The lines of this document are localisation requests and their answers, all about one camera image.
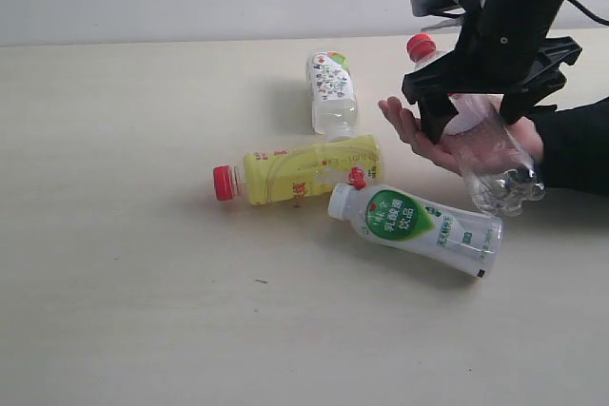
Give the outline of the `open bare human hand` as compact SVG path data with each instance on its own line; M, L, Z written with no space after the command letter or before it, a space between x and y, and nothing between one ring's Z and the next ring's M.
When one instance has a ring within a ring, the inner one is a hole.
M461 174L456 158L448 149L435 145L428 139L421 130L421 120L416 118L409 108L403 107L398 97L391 96L386 100L380 100L378 107L384 118L394 127L400 140L410 145L415 154L436 166ZM508 127L508 130L536 162L541 161L543 141L532 120L522 117Z

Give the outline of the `black sleeved forearm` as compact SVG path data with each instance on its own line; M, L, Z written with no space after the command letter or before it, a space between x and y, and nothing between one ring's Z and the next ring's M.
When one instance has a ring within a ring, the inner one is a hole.
M540 135L539 168L549 188L608 195L608 100L529 116Z

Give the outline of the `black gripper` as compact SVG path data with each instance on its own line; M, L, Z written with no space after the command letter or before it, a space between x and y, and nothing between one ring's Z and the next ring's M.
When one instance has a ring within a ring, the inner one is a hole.
M453 51L414 51L402 91L419 107L422 130L437 144L476 126L471 92L502 92L500 114L514 124L561 90L560 66L573 66L582 47L547 34L564 0L459 0L465 21Z

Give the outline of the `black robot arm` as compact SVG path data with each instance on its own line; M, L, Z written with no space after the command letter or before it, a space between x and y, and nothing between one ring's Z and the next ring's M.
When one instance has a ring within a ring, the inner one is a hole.
M566 83L560 65L572 66L581 47L548 32L564 0L410 0L414 16L440 16L461 8L453 50L403 78L402 92L421 114L422 130L437 143L457 115L449 97L500 94L508 124Z

